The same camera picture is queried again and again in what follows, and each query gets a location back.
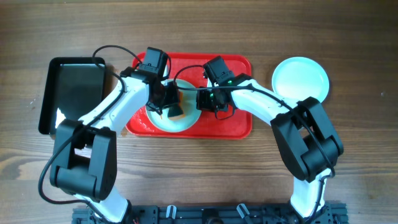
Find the orange green sponge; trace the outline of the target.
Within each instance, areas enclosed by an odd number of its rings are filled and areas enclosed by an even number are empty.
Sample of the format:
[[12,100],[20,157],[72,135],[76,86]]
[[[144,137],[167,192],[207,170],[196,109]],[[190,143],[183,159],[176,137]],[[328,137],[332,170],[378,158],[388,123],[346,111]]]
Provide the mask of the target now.
[[183,98],[183,93],[181,91],[178,91],[177,92],[178,102],[169,108],[169,111],[167,113],[168,119],[175,121],[185,117],[184,110],[182,108],[182,98]]

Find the white plate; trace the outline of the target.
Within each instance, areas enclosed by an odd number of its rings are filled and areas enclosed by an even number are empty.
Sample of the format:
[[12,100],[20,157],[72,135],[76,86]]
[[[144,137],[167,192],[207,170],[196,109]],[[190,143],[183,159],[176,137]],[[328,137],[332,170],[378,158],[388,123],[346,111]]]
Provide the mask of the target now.
[[309,96],[323,102],[330,90],[330,81],[325,69],[307,57],[291,57],[276,66],[272,89],[280,96],[305,100]]
[[[173,81],[172,79],[164,80],[162,84]],[[176,79],[176,86],[182,88],[193,88],[193,85],[185,80]],[[166,109],[149,109],[146,106],[146,114],[150,122],[158,129],[168,133],[178,133],[187,130],[193,126],[199,119],[201,111],[196,108],[197,93],[195,91],[181,90],[183,93],[182,108],[185,117],[172,121],[168,119],[167,113],[169,108]]]

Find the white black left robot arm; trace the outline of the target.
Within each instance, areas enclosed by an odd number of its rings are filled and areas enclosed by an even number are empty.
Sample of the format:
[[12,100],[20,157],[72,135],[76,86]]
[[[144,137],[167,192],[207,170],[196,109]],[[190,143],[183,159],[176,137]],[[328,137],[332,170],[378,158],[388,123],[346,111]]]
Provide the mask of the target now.
[[85,203],[106,223],[132,223],[131,203],[116,189],[117,136],[139,109],[158,100],[168,67],[127,68],[118,84],[93,110],[78,120],[63,120],[56,130],[53,154],[46,163],[50,184]]

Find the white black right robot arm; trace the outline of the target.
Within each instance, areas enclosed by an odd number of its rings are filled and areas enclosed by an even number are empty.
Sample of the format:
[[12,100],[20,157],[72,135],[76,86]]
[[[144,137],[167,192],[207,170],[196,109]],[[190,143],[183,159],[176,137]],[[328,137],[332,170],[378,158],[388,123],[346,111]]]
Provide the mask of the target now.
[[290,207],[305,223],[315,221],[325,207],[325,184],[335,176],[343,143],[322,104],[314,97],[294,100],[280,96],[244,73],[204,74],[200,87],[216,105],[230,105],[258,117],[271,128],[280,156],[294,177]]

